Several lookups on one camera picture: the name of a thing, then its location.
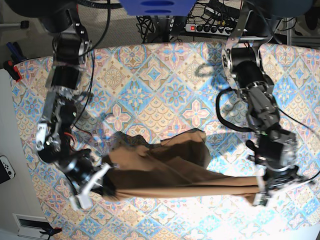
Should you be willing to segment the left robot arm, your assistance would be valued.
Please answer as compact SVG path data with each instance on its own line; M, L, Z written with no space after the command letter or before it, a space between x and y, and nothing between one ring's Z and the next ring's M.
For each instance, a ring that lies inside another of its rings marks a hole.
M234 131L255 133L257 143L246 142L253 151L248 159L265 167L265 175L257 177L255 206L265 206L276 190L312 181L298 174L296 135L280 125L282 110L273 96L275 85L263 69L260 54L261 45L277 39L276 31L284 18L303 15L312 6L311 0L246 0L221 52L228 91L247 103L248 125L239 127L221 115L218 120Z

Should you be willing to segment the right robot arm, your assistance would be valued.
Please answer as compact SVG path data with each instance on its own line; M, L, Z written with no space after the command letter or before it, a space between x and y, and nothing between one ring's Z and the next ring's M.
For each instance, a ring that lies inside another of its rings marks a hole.
M40 21L53 34L53 65L45 84L47 94L37 124L35 149L42 162L55 165L67 178L73 209L85 210L93 205L90 192L116 193L107 177L113 164L94 166L91 150L75 149L72 136L72 126L81 117L77 103L91 97L91 92L81 92L79 85L86 59L94 55L92 45L75 0L56 1Z

